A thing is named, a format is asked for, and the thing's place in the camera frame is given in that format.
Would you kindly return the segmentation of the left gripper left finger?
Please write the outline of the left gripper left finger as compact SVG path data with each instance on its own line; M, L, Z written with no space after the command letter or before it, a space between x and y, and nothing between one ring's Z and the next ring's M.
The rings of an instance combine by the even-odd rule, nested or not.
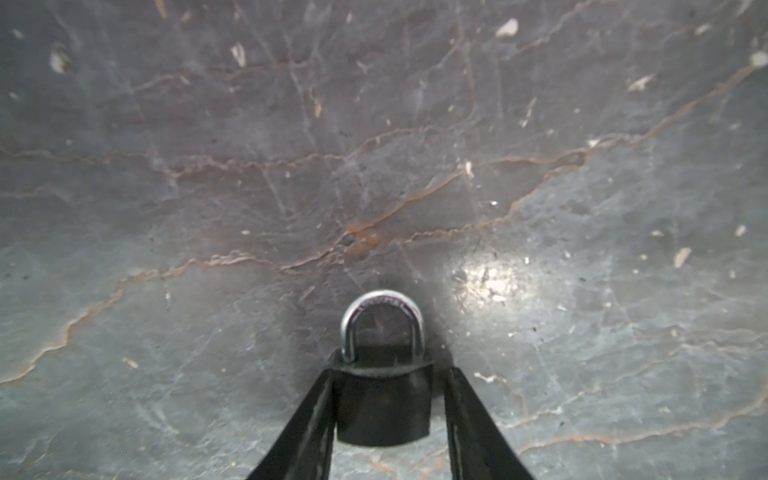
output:
M335 423L333 379L326 369L247 480L328 479Z

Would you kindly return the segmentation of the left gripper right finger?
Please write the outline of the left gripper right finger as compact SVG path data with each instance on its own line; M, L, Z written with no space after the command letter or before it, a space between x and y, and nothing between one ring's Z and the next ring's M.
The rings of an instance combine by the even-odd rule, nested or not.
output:
M453 479L534 479L457 367L447 373L444 401Z

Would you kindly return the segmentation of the black padlock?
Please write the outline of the black padlock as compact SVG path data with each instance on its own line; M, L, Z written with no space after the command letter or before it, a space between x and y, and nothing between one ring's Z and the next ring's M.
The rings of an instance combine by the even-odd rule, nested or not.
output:
M394 307L404 315L406 344L357 344L357 321L378 306ZM365 293L345 311L340 340L332 367L337 439L361 447L395 447L427 437L434 363L418 305L394 290Z

